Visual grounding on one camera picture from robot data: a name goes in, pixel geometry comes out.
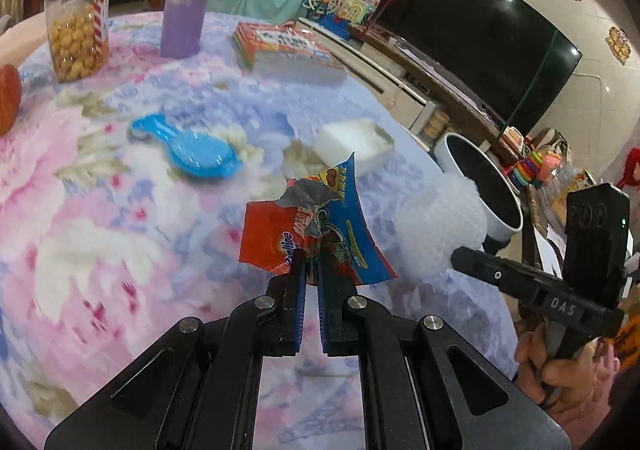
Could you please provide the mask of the person's right hand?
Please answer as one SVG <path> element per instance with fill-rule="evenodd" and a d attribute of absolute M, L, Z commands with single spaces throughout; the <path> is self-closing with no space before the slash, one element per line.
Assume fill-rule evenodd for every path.
<path fill-rule="evenodd" d="M 608 394 L 620 372 L 620 360 L 611 344 L 589 343 L 577 359 L 550 359 L 546 346 L 546 327 L 523 334 L 518 340 L 515 384 L 538 406 L 542 406 L 548 385 L 560 396 L 544 407 L 561 422 L 600 423 L 610 412 Z"/>

